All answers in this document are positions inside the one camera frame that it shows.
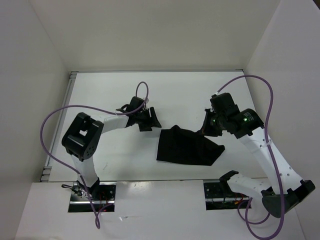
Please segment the black skirt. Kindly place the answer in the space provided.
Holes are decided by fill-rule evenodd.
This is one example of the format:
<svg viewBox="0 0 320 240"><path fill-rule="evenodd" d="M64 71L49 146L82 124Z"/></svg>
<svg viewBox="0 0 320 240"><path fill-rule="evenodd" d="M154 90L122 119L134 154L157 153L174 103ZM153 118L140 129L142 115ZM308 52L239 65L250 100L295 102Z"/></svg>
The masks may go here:
<svg viewBox="0 0 320 240"><path fill-rule="evenodd" d="M212 166L224 151L224 145L174 125L161 130L156 160L179 165Z"/></svg>

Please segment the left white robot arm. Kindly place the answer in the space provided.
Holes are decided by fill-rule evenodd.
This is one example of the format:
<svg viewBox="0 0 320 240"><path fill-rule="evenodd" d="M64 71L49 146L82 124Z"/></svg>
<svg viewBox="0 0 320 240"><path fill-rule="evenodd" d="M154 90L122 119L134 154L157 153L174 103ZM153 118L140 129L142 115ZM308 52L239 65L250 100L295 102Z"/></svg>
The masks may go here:
<svg viewBox="0 0 320 240"><path fill-rule="evenodd" d="M80 112L62 138L62 146L71 156L77 170L78 191L88 200L96 199L100 193L100 179L95 171L93 155L102 134L135 124L141 132L162 127L153 107L143 107L134 113L129 113L128 108L126 104L114 114L99 116Z"/></svg>

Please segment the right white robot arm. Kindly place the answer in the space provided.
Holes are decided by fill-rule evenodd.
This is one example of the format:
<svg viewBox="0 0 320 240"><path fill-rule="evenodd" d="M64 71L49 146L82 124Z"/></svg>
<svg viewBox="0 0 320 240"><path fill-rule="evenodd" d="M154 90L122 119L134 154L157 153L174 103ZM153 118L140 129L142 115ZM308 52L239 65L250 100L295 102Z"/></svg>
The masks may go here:
<svg viewBox="0 0 320 240"><path fill-rule="evenodd" d="M288 164L254 110L205 109L199 133L218 137L223 131L234 135L250 151L268 179L268 182L258 181L231 170L219 179L219 191L223 196L243 193L273 217L281 218L315 190L311 180L304 180Z"/></svg>

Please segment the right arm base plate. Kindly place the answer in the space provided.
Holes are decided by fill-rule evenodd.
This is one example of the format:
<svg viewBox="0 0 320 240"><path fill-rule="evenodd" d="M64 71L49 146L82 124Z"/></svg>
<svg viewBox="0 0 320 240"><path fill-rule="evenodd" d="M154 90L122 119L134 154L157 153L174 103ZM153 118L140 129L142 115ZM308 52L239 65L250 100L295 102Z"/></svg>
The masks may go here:
<svg viewBox="0 0 320 240"><path fill-rule="evenodd" d="M218 180L203 182L205 207L207 211L234 210L241 205L240 209L247 207L249 197L242 193L235 193L223 188Z"/></svg>

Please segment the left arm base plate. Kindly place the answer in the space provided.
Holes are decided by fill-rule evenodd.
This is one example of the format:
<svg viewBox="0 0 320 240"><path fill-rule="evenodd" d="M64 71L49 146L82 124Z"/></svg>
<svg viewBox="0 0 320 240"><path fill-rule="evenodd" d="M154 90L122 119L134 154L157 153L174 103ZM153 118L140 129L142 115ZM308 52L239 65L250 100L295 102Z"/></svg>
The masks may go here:
<svg viewBox="0 0 320 240"><path fill-rule="evenodd" d="M62 188L71 190L69 200L69 213L89 213L92 212L87 193L81 190L76 182L72 185L62 184ZM114 212L116 198L116 183L101 182L98 192L91 196L94 209L98 212Z"/></svg>

